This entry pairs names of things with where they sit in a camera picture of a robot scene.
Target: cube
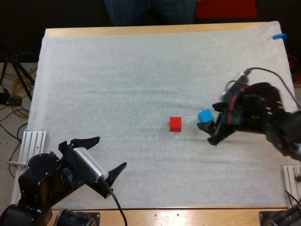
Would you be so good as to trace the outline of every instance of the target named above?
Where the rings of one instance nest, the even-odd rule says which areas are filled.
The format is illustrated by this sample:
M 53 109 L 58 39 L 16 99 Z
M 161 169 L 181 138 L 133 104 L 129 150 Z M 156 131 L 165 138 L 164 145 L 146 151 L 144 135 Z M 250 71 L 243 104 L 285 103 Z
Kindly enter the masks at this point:
M 206 109 L 198 114 L 198 120 L 200 122 L 209 122 L 214 120 L 214 116 L 212 115 L 210 109 Z
M 182 130 L 182 118 L 181 117 L 170 117 L 169 118 L 169 131 L 181 132 Z

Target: tripod leg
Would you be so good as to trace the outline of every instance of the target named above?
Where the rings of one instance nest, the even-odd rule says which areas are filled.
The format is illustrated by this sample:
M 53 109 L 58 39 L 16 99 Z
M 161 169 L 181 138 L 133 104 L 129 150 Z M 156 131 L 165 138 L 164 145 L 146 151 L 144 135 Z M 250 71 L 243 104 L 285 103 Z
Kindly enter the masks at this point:
M 15 56 L 16 65 L 22 71 L 22 73 L 28 78 L 28 80 L 34 85 L 35 80 L 29 75 L 29 73 L 23 68 L 23 66 L 19 63 L 18 55 Z
M 1 73 L 1 78 L 0 78 L 0 85 L 2 85 L 2 82 L 3 82 L 3 79 L 4 79 L 4 73 L 6 71 L 6 66 L 8 65 L 8 60 L 7 58 L 5 59 L 5 62 L 4 62 L 4 66 L 3 66 L 3 69 L 2 69 L 2 73 Z
M 14 70 L 16 71 L 16 73 L 17 73 L 17 75 L 18 75 L 18 77 L 19 77 L 19 80 L 20 80 L 20 82 L 22 83 L 22 85 L 23 85 L 23 87 L 24 87 L 24 89 L 25 89 L 25 91 L 26 91 L 26 93 L 27 93 L 29 99 L 32 100 L 32 95 L 31 95 L 30 91 L 28 90 L 28 88 L 27 88 L 27 86 L 26 86 L 26 84 L 25 84 L 25 82 L 24 82 L 24 80 L 23 80 L 23 78 L 22 78 L 22 76 L 21 76 L 21 74 L 20 74 L 18 68 L 17 68 L 16 62 L 13 60 L 13 61 L 11 62 L 11 64 L 13 65 Z

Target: dark background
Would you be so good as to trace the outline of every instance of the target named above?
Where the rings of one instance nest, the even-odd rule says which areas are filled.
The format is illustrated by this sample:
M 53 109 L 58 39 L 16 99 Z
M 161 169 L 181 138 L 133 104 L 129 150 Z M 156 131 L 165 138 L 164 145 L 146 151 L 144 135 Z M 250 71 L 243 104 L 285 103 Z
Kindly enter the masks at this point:
M 278 20 L 288 34 L 288 54 L 301 57 L 301 0 L 257 0 L 257 19 L 197 19 L 196 23 Z M 150 11 L 147 25 L 162 24 Z M 0 0 L 0 62 L 5 52 L 39 53 L 46 28 L 112 26 L 103 0 Z M 23 57 L 22 62 L 37 58 Z

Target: metal bracket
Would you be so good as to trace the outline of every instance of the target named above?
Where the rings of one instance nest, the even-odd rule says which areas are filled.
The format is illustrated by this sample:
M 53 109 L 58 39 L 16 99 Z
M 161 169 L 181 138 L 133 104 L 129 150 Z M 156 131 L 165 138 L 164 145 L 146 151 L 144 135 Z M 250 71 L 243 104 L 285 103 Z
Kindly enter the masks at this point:
M 24 171 L 24 166 L 31 157 L 44 153 L 47 136 L 48 132 L 46 131 L 24 131 L 18 162 L 8 162 L 11 165 L 17 166 L 11 204 L 17 203 L 21 198 L 18 179 Z

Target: wooden table edge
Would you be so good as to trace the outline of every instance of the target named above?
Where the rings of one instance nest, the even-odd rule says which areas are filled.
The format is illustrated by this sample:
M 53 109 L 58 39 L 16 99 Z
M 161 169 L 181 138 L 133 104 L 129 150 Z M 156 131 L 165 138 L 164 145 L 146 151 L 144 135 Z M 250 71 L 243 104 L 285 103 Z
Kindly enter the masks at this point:
M 225 24 L 188 24 L 162 26 L 131 26 L 131 27 L 81 27 L 81 28 L 48 28 L 47 37 L 78 37 L 78 36 L 115 36 L 135 34 L 169 34 L 185 32 L 229 31 L 264 25 L 266 22 L 225 23 Z
M 260 211 L 279 209 L 173 209 L 124 210 L 129 226 L 260 226 Z M 100 214 L 100 226 L 124 225 L 118 210 L 83 210 Z M 53 211 L 48 226 L 53 226 L 59 211 Z

